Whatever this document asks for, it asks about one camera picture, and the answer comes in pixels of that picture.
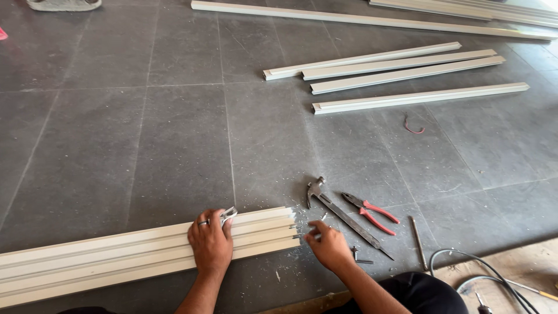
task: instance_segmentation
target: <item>dark stone floor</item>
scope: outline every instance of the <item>dark stone floor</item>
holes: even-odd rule
[[[411,20],[539,30],[388,8],[363,0],[231,1]],[[323,216],[306,184],[383,241],[392,262],[333,215],[375,278],[418,270],[408,215],[427,256],[479,255],[558,235],[558,44],[227,13],[185,0],[105,0],[87,13],[0,2],[0,251],[192,221],[208,207],[294,206],[300,231]],[[263,69],[458,41],[504,64],[313,96]],[[317,101],[527,82],[523,93],[314,116]],[[425,127],[413,134],[403,126]],[[389,236],[339,198],[402,220]],[[172,313],[196,271],[77,293],[0,313],[100,305]],[[305,245],[234,261],[217,313],[254,313],[345,288]]]

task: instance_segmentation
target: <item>red wire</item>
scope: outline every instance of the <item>red wire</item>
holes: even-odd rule
[[[413,132],[414,134],[420,134],[420,133],[424,132],[424,128],[421,128],[421,130],[419,132],[411,131],[411,129],[407,126],[407,118],[408,118],[407,117],[407,112],[405,112],[405,128],[407,129],[407,131]]]

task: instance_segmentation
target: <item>small metal clip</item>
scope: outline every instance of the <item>small metal clip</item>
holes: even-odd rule
[[[225,221],[233,218],[237,214],[238,214],[238,211],[234,206],[229,208],[228,210],[222,212],[221,215],[219,216],[219,219],[221,220],[221,228],[223,227],[223,225],[225,225]]]

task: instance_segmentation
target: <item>red-handled pliers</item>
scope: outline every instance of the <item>red-handled pliers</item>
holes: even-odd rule
[[[367,200],[361,201],[358,198],[356,198],[356,196],[351,195],[349,193],[345,193],[345,192],[341,193],[341,195],[343,195],[343,197],[349,203],[355,205],[359,209],[359,212],[358,212],[359,214],[364,215],[368,220],[370,220],[371,223],[373,223],[376,227],[380,228],[380,230],[384,231],[385,233],[387,233],[389,235],[395,235],[395,232],[393,232],[390,229],[384,227],[381,223],[379,223],[376,219],[374,219],[374,217],[372,217],[372,215],[370,215],[370,213],[367,210],[365,210],[364,208],[366,207],[369,210],[379,212],[379,213],[383,214],[384,216],[388,217],[389,219],[391,219],[395,223],[399,223],[399,219],[395,218],[392,214],[388,213],[387,211],[368,203]]]

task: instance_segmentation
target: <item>black cable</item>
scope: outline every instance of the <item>black cable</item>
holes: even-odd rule
[[[531,310],[529,310],[529,308],[525,305],[525,303],[523,303],[523,300],[525,298],[523,298],[523,296],[520,297],[519,293],[517,291],[515,291],[515,289],[513,289],[512,286],[510,286],[509,283],[504,279],[504,277],[502,277],[502,275],[500,275],[499,272],[497,272],[492,266],[490,266],[490,264],[488,264],[482,258],[477,257],[475,255],[465,253],[465,252],[461,252],[459,250],[454,250],[454,249],[441,249],[441,250],[438,250],[438,251],[434,252],[434,254],[432,254],[432,257],[430,258],[430,274],[432,275],[432,277],[434,277],[434,259],[436,258],[436,256],[438,256],[438,255],[440,255],[444,252],[456,252],[456,253],[459,253],[459,254],[463,254],[463,255],[468,256],[472,259],[476,259],[477,261],[486,265],[486,267],[488,267],[490,270],[492,270],[492,272],[494,272],[494,274],[496,274],[496,276],[498,276],[498,278],[500,278],[501,284],[504,285],[504,287],[506,287],[506,289],[508,289],[508,291],[516,298],[516,300],[521,304],[521,306],[525,309],[525,311],[528,314],[533,314],[531,312]],[[533,305],[531,305],[529,302],[527,302],[527,304],[535,311],[536,314],[539,314],[539,312],[533,307]]]
[[[498,278],[491,277],[491,276],[485,276],[485,275],[478,275],[478,276],[474,276],[474,277],[471,277],[471,278],[465,280],[464,283],[462,283],[459,287],[457,287],[456,291],[459,293],[459,291],[461,289],[463,289],[465,287],[465,285],[467,285],[468,283],[470,283],[474,280],[477,280],[477,279],[490,279],[490,280],[493,280],[497,283],[503,284],[502,281]],[[536,314],[540,314],[537,311],[537,309],[529,302],[529,300],[525,299],[525,297],[521,293],[519,293],[517,290],[516,290],[516,293],[517,293],[518,296],[520,296],[525,301],[525,303],[527,303],[527,305],[529,305],[529,307],[531,307],[533,309],[533,311],[535,311]]]

